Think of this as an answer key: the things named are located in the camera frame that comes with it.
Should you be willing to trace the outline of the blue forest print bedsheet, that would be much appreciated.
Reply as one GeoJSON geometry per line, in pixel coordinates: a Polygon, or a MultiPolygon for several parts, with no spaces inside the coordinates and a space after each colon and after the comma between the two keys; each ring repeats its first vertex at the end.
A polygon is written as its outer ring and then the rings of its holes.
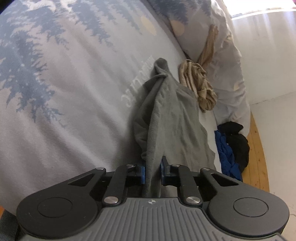
{"type": "Polygon", "coordinates": [[[13,1],[1,13],[1,206],[135,162],[134,113],[158,58],[210,1],[13,1]]]}

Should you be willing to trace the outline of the blue forest print duvet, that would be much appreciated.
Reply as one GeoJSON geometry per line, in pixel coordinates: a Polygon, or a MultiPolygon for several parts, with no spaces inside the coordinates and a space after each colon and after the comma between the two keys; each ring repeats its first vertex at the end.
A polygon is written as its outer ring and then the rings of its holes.
{"type": "Polygon", "coordinates": [[[241,68],[241,54],[234,44],[220,1],[149,1],[175,35],[186,56],[206,72],[217,95],[217,124],[233,121],[250,129],[250,107],[241,68]]]}

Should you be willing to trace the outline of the blue garment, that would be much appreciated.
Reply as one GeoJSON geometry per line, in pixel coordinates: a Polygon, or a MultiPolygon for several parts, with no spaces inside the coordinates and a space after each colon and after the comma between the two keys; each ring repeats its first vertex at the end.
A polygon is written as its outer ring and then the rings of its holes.
{"type": "Polygon", "coordinates": [[[221,163],[222,173],[226,176],[242,181],[238,163],[235,162],[233,150],[226,143],[226,135],[216,130],[215,141],[221,163]]]}

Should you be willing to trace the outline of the grey t-shirt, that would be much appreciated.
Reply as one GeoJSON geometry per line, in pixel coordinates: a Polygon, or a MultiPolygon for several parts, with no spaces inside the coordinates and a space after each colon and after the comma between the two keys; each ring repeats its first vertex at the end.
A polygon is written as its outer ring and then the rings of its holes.
{"type": "Polygon", "coordinates": [[[194,93],[175,80],[168,63],[159,58],[154,76],[144,83],[147,93],[135,115],[134,136],[145,162],[144,197],[175,196],[161,185],[162,157],[169,164],[187,166],[198,172],[215,169],[215,153],[210,149],[206,129],[199,121],[194,93]]]}

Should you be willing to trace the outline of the beige garment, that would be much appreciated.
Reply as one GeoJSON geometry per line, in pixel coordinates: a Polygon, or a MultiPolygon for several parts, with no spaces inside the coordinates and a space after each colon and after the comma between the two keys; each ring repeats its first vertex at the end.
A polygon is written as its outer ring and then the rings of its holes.
{"type": "Polygon", "coordinates": [[[180,84],[194,92],[199,108],[203,113],[210,111],[217,103],[217,94],[207,78],[206,69],[210,65],[218,36],[218,27],[210,25],[205,46],[197,62],[186,59],[179,66],[180,84]]]}

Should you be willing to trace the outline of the wooden headboard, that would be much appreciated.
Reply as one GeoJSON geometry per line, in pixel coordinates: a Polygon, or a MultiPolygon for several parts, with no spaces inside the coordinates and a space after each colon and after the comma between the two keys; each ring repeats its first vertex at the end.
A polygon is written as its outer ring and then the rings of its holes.
{"type": "Polygon", "coordinates": [[[250,147],[249,163],[242,173],[243,182],[269,192],[268,171],[264,150],[252,113],[250,119],[250,131],[247,140],[250,147]]]}

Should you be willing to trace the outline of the black garment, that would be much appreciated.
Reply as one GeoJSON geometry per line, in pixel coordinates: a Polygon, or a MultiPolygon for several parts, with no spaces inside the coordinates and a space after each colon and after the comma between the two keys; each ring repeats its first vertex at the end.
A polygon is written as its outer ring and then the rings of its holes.
{"type": "Polygon", "coordinates": [[[233,151],[240,173],[248,166],[250,151],[247,138],[240,133],[242,129],[243,125],[233,121],[218,125],[218,131],[226,136],[226,143],[233,151]]]}

